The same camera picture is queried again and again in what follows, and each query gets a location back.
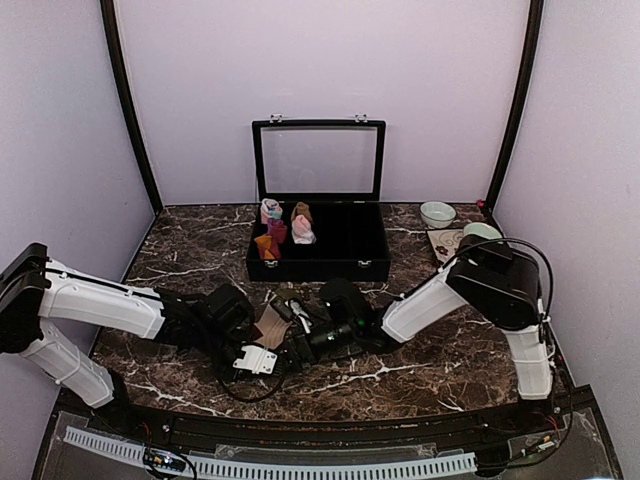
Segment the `striped brown beige sock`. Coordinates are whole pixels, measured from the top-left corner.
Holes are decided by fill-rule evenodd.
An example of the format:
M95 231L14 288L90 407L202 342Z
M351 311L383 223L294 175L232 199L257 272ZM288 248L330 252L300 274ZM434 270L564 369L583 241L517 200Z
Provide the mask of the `striped brown beige sock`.
M292 325L291 321L284 320L271 306L271 303L277 297L281 297L283 300L300 298L299 294L293 289L277 289L269 297L260 319L254 323L252 342L272 350L276 350L283 343L285 334Z

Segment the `pink patterned sock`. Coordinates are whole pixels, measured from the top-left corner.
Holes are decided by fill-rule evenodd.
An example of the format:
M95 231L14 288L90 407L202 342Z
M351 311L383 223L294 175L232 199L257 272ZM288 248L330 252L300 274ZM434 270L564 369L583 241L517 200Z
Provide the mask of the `pink patterned sock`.
M297 215L292 220L291 233L297 245L312 245L316 242L311 223L304 215Z

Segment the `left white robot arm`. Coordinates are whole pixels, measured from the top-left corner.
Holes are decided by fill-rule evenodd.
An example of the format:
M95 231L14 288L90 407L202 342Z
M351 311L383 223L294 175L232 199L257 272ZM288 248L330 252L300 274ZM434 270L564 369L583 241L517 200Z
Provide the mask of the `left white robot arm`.
M240 350L234 329L255 314L230 284L209 295L127 286L71 269L51 259L43 244L28 245L1 274L2 352L32 361L87 406L102 408L103 421L117 434L131 436L141 427L141 415L125 401L121 381L67 339L53 325L55 318L229 361Z

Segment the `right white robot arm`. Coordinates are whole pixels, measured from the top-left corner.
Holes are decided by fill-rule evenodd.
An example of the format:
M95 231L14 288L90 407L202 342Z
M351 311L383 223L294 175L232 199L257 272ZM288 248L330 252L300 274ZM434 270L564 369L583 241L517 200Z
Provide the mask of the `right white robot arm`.
M470 306L507 339L518 395L524 400L511 410L510 424L530 434L549 416L545 399L553 385L544 337L553 296L542 292L540 279L540 270L549 266L543 252L528 242L469 234L433 275L383 308L373 308L353 283L329 281L319 291L328 321L286 341L286 365L300 371L351 343L369 353L391 353L448 314Z

